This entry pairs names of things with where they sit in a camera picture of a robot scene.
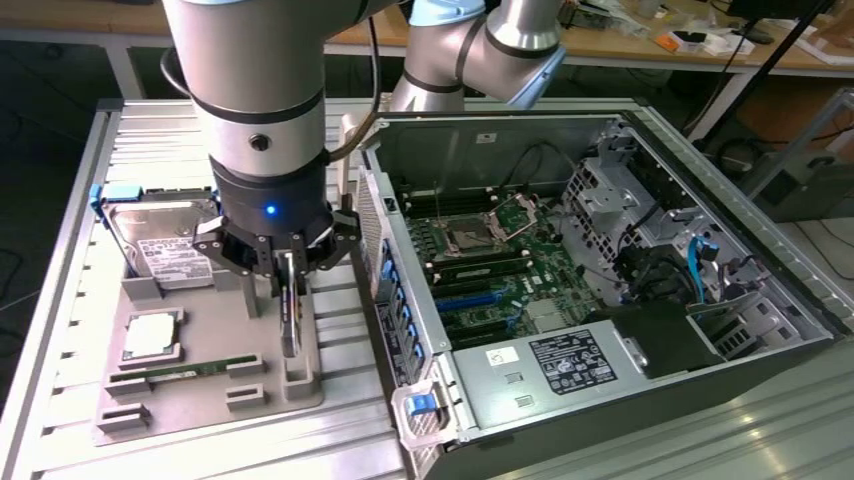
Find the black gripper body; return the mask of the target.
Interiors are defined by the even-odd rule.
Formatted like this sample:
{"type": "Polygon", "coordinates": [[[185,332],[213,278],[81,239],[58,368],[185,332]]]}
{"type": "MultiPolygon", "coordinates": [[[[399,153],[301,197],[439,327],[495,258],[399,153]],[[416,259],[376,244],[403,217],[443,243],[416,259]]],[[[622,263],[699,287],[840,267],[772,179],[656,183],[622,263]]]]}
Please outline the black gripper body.
{"type": "Polygon", "coordinates": [[[325,198],[328,154],[319,154],[293,172],[255,177],[237,175],[215,160],[212,172],[224,216],[244,231],[313,240],[332,225],[325,198]]]}

